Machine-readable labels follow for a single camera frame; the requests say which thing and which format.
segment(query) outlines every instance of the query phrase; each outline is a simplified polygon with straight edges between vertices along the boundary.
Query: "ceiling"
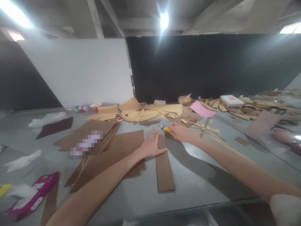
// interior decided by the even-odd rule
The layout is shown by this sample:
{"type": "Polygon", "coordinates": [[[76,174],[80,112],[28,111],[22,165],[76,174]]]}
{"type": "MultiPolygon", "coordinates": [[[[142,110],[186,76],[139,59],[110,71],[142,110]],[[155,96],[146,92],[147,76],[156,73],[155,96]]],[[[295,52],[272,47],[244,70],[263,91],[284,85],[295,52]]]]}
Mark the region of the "ceiling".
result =
{"type": "Polygon", "coordinates": [[[11,0],[34,24],[24,29],[0,10],[0,27],[25,39],[122,38],[164,34],[276,33],[301,21],[300,0],[11,0]]]}

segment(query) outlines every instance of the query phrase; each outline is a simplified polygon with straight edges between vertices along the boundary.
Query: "left hand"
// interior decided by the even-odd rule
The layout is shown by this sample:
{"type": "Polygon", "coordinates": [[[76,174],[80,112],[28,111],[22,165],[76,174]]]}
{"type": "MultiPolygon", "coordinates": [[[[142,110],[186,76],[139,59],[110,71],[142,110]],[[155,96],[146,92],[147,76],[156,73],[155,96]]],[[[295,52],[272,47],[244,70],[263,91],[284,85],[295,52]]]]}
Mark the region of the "left hand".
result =
{"type": "Polygon", "coordinates": [[[143,152],[144,157],[157,156],[168,150],[167,148],[158,149],[159,134],[158,130],[152,130],[139,148],[140,151],[143,152]]]}

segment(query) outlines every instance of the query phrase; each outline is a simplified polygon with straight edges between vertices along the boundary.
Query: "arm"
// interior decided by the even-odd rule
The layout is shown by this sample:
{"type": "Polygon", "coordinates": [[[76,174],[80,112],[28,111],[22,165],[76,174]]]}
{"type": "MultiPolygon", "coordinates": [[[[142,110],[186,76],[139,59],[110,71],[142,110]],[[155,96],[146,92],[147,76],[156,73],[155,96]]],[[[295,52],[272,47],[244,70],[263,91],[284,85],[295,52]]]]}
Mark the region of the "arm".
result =
{"type": "Polygon", "coordinates": [[[171,134],[176,139],[202,149],[267,203],[270,203],[271,197],[275,194],[288,194],[301,198],[301,190],[270,175],[232,151],[216,146],[212,140],[205,142],[199,134],[186,129],[181,123],[173,123],[170,128],[171,134]]]}
{"type": "Polygon", "coordinates": [[[159,132],[154,130],[140,148],[111,166],[69,198],[50,218],[47,226],[85,225],[127,172],[141,159],[167,151],[158,149],[159,132]]]}

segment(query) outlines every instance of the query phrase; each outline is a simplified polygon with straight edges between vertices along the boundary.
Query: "table surface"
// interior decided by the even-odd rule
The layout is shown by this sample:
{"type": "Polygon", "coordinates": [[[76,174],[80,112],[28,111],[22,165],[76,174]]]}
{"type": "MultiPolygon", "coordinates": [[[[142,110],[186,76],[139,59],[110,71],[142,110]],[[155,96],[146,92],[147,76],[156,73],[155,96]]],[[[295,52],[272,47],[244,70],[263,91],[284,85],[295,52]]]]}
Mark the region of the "table surface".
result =
{"type": "MultiPolygon", "coordinates": [[[[0,155],[0,183],[32,185],[40,176],[61,172],[57,205],[61,206],[71,195],[70,188],[64,187],[65,182],[77,167],[79,160],[68,160],[65,152],[59,152],[59,147],[53,143],[85,123],[85,119],[92,113],[67,112],[73,116],[70,130],[62,131],[48,137],[35,140],[41,128],[32,129],[28,125],[32,119],[40,119],[46,113],[60,112],[63,109],[44,109],[19,111],[0,120],[0,142],[9,149],[0,155]],[[19,157],[30,155],[41,149],[42,154],[20,170],[6,173],[3,165],[19,157]]],[[[278,143],[269,136],[253,141],[248,139],[242,131],[249,125],[249,121],[241,119],[241,123],[234,122],[229,113],[218,112],[210,119],[209,126],[220,130],[220,136],[234,149],[247,156],[260,167],[278,178],[301,187],[301,157],[293,153],[287,146],[278,143]],[[240,136],[250,142],[245,147],[235,141],[240,136]]],[[[117,134],[144,130],[147,133],[161,125],[167,126],[169,120],[161,119],[158,124],[150,127],[133,124],[126,121],[121,123],[117,134]]],[[[136,178],[123,180],[112,192],[110,197],[99,208],[88,225],[100,225],[115,222],[120,219],[139,219],[166,212],[184,211],[191,208],[209,207],[237,202],[251,202],[257,195],[241,184],[236,178],[227,173],[216,161],[199,148],[173,139],[165,138],[169,148],[168,156],[176,184],[176,191],[158,193],[156,179],[156,162],[154,158],[147,158],[147,170],[136,178]]],[[[10,197],[3,198],[0,212],[5,211],[14,203],[10,197]]],[[[45,202],[37,210],[16,225],[39,225],[45,202]]]]}

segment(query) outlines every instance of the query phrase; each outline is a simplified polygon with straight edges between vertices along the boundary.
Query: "forearm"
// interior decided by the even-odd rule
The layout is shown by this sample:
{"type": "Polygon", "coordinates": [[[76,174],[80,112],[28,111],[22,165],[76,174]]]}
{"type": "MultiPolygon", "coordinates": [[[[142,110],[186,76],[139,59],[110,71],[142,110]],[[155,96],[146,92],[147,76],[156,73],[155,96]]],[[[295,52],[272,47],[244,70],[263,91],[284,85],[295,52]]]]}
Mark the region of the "forearm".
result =
{"type": "Polygon", "coordinates": [[[47,226],[85,225],[127,172],[144,157],[137,149],[99,174],[69,198],[50,218],[47,226]]]}
{"type": "Polygon", "coordinates": [[[299,189],[279,180],[232,151],[216,146],[211,141],[204,142],[201,139],[194,140],[191,143],[210,155],[229,173],[252,189],[266,202],[269,203],[270,198],[275,194],[288,194],[301,198],[299,189]]]}

